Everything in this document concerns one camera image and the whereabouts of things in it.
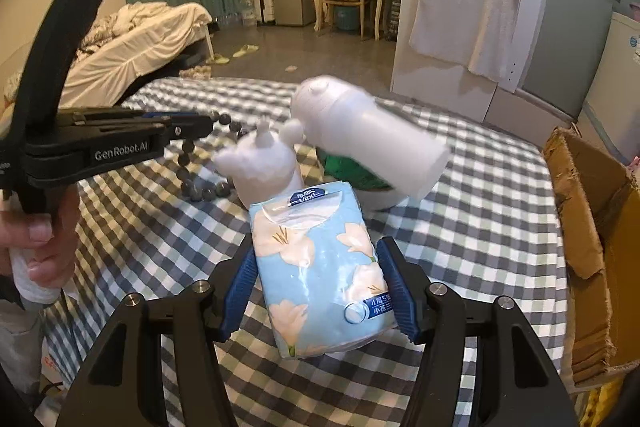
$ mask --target table leg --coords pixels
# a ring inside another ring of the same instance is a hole
[[[382,0],[378,0],[378,2],[376,3],[376,27],[374,28],[377,41],[380,40],[380,13],[381,12],[382,12]]]
[[[314,4],[316,5],[316,25],[314,29],[316,31],[320,31],[320,21],[324,14],[322,13],[322,0],[314,0]]]

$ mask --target metal bolt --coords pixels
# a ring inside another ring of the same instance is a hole
[[[204,293],[208,291],[209,288],[211,288],[211,285],[209,284],[209,281],[206,281],[203,279],[203,280],[194,282],[192,288],[193,288],[193,291],[196,293]]]
[[[510,310],[515,306],[515,302],[513,302],[513,299],[511,297],[503,295],[502,297],[498,298],[498,306],[500,306],[500,308],[504,308],[505,310]]]
[[[434,295],[444,295],[447,292],[447,287],[441,282],[431,283],[429,291]]]
[[[139,293],[130,293],[124,298],[124,303],[127,306],[133,307],[140,304],[141,300],[142,300],[142,296],[140,296]]]

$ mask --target cardboard box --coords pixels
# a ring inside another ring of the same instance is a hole
[[[566,129],[543,154],[573,299],[573,380],[606,380],[640,361],[640,191],[625,166]]]

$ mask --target blue floral tissue package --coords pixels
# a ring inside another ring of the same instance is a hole
[[[252,235],[284,359],[363,346],[396,325],[351,185],[333,182],[252,204]]]

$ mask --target checkered tablecloth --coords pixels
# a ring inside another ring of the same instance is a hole
[[[290,84],[243,79],[168,78],[148,84],[126,103],[146,110],[226,111],[251,126],[266,116],[289,117]],[[546,164],[532,145],[425,108],[388,102],[446,140],[452,157],[428,197],[407,199],[365,215],[373,241],[396,238],[432,280],[465,298],[518,302],[559,367],[565,330],[566,278],[561,233]],[[231,143],[228,128],[196,144],[196,183],[215,182],[210,156]],[[67,298],[46,315],[49,349],[66,383],[78,371],[111,312],[130,292],[147,299],[178,293],[233,256],[250,232],[233,195],[190,203],[175,176],[180,143],[159,160],[81,182],[79,301]],[[319,182],[315,151],[298,150],[307,184]],[[75,340],[68,334],[66,320]],[[475,339],[468,339],[456,425],[467,425],[475,373]],[[170,338],[162,340],[167,410],[182,425]],[[282,361],[259,281],[241,330],[216,346],[226,390],[240,425],[375,426],[399,423],[418,371],[422,346],[398,330],[367,346],[314,359]]]

